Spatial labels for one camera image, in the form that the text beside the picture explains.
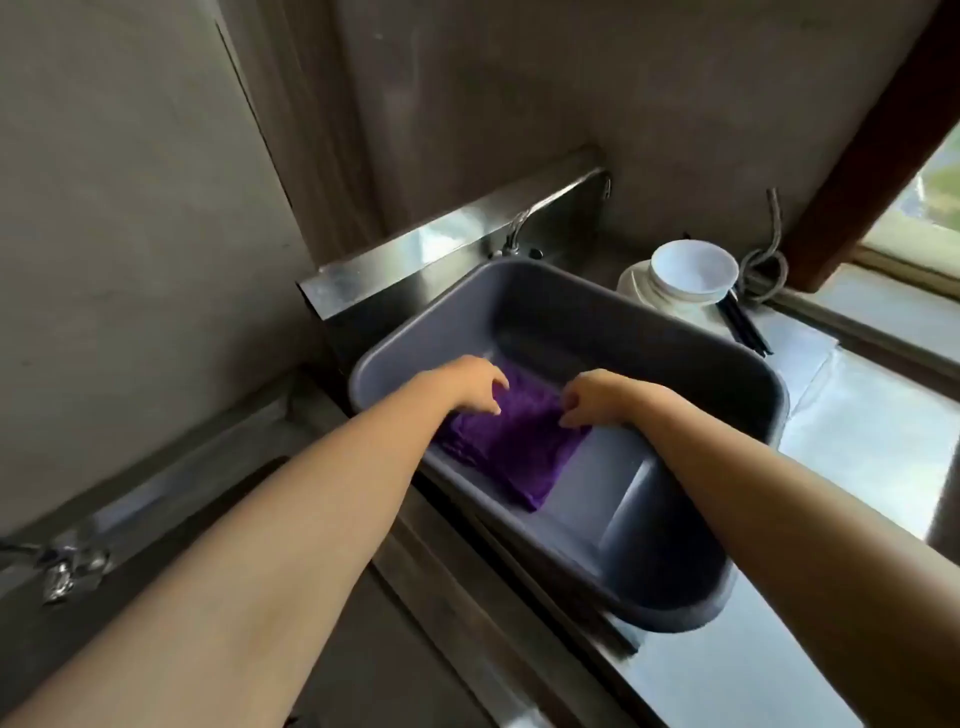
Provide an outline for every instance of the hand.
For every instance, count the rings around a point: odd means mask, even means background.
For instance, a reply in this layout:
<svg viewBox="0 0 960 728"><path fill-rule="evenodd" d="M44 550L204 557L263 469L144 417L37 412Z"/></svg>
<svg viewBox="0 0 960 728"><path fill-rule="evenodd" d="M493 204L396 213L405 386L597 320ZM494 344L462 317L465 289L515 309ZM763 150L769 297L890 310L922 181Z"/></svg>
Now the hand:
<svg viewBox="0 0 960 728"><path fill-rule="evenodd" d="M621 425L630 418L632 390L641 382L594 369L577 375L564 388L562 427Z"/></svg>
<svg viewBox="0 0 960 728"><path fill-rule="evenodd" d="M493 398L493 385L510 389L510 382L497 367L479 356L461 356L434 372L443 380L453 398L452 408L500 414Z"/></svg>

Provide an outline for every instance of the faucet handle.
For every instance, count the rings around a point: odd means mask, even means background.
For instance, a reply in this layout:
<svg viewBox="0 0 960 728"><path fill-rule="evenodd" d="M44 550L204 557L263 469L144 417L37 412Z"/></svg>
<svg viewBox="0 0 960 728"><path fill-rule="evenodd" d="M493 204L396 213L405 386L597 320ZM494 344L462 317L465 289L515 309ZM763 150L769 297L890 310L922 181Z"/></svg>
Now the faucet handle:
<svg viewBox="0 0 960 728"><path fill-rule="evenodd" d="M43 603L59 604L70 595L92 592L112 569L110 555L98 548L61 546L43 577Z"/></svg>

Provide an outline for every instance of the sink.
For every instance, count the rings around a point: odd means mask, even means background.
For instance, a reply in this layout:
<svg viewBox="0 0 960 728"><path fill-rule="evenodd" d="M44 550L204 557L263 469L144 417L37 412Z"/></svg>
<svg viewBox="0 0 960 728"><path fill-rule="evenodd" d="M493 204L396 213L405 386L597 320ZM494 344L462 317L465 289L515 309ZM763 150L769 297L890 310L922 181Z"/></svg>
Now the sink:
<svg viewBox="0 0 960 728"><path fill-rule="evenodd" d="M465 353L509 360L558 390L601 367L655 381L774 447L788 411L782 381L753 352L526 258L480 266L380 342L353 370L350 398L366 409ZM730 559L635 429L596 427L536 513L437 446L424 464L535 570L639 627L695 629L730 594Z"/></svg>

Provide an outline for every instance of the window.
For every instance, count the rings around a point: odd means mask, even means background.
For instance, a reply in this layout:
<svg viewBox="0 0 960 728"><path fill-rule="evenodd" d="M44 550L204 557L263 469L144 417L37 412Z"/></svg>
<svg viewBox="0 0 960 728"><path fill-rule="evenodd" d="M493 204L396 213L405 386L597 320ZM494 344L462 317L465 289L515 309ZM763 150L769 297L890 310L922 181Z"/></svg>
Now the window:
<svg viewBox="0 0 960 728"><path fill-rule="evenodd" d="M960 125L876 221L853 259L960 299Z"/></svg>

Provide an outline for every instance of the wall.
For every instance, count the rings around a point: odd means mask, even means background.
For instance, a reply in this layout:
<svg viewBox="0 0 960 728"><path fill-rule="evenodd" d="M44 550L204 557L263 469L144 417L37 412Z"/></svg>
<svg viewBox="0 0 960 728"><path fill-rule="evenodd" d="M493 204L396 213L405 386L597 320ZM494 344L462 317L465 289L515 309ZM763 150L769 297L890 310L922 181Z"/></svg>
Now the wall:
<svg viewBox="0 0 960 728"><path fill-rule="evenodd" d="M367 147L327 0L207 0L314 263L383 240Z"/></svg>
<svg viewBox="0 0 960 728"><path fill-rule="evenodd" d="M606 226L736 253L795 221L936 0L337 0L387 223L586 141Z"/></svg>
<svg viewBox="0 0 960 728"><path fill-rule="evenodd" d="M297 225L195 0L0 4L0 534L299 361Z"/></svg>

